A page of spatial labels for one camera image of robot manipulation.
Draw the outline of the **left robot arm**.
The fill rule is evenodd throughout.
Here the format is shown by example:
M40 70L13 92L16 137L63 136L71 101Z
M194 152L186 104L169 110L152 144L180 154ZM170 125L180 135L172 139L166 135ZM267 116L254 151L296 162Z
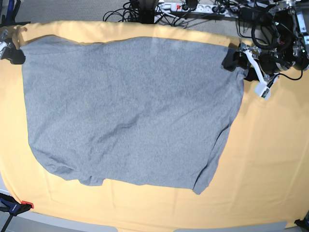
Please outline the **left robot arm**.
M229 48L222 62L225 70L241 67L247 81L271 87L291 67L301 72L309 67L309 34L296 0L263 0L262 6L225 6L238 19L251 24L252 46L240 43Z

